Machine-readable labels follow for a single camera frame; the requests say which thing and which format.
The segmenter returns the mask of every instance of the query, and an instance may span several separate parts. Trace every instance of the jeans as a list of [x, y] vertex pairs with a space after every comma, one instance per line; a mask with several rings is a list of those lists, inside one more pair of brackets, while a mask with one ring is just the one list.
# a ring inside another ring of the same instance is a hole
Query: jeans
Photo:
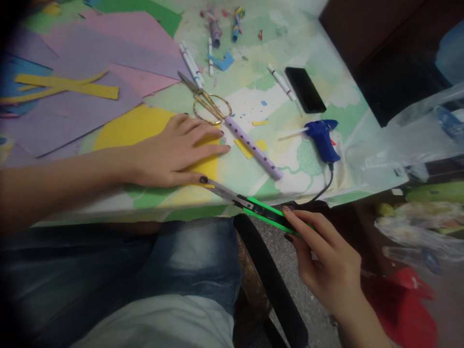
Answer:
[[151, 296], [197, 295], [233, 315], [242, 272], [232, 222], [167, 222], [155, 242], [101, 225], [31, 229], [3, 247], [2, 271], [29, 338], [44, 347], [67, 347]]

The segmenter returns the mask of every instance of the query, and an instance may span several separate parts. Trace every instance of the gold scissors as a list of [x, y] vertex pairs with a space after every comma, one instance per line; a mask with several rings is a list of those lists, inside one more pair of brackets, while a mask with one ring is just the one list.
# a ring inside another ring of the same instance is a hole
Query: gold scissors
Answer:
[[[186, 78], [184, 74], [181, 72], [178, 72], [182, 80], [184, 80], [185, 84], [193, 91], [193, 97], [195, 98], [195, 101], [193, 102], [193, 112], [196, 117], [202, 119], [203, 121], [208, 122], [211, 125], [218, 125], [224, 120], [226, 117], [229, 117], [232, 115], [232, 108], [231, 105], [225, 100], [224, 98], [216, 95], [216, 94], [211, 94], [207, 93], [203, 90], [203, 88], [198, 88], [196, 85], [194, 85], [189, 79]], [[221, 99], [229, 108], [229, 114], [227, 116], [224, 116], [224, 114], [221, 112], [221, 110], [218, 108], [218, 106], [214, 103], [214, 101], [211, 99], [211, 97], [216, 97], [218, 99]], [[197, 102], [199, 102], [203, 107], [208, 110], [210, 113], [212, 113], [219, 121], [208, 121], [201, 117], [197, 113]]]

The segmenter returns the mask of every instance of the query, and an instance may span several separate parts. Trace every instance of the smartphone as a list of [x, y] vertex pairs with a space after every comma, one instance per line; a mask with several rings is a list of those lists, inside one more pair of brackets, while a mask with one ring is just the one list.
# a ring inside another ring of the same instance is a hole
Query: smartphone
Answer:
[[285, 68], [285, 74], [307, 114], [323, 113], [327, 110], [316, 87], [303, 68]]

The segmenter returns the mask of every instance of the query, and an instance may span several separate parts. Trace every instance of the cable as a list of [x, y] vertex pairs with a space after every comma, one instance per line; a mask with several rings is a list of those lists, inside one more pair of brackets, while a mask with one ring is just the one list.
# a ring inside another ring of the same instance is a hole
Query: cable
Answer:
[[319, 192], [319, 193], [317, 194], [316, 197], [314, 197], [314, 198], [313, 198], [312, 200], [310, 200], [308, 203], [314, 202], [317, 198], [319, 198], [325, 191], [327, 191], [327, 189], [329, 188], [330, 184], [332, 183], [332, 180], [334, 179], [334, 176], [333, 176], [333, 175], [334, 175], [334, 164], [333, 164], [332, 162], [329, 162], [328, 165], [329, 165], [329, 170], [330, 170], [330, 180], [329, 180], [329, 183], [327, 184], [326, 187], [324, 187], [324, 188], [322, 189], [321, 192]]

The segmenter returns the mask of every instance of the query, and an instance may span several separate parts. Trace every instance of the fingernail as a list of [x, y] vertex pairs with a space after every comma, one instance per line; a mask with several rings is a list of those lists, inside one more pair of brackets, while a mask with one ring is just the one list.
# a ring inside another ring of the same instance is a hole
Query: fingernail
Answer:
[[290, 237], [287, 233], [284, 234], [284, 238], [287, 239], [290, 243], [293, 243], [293, 238]]

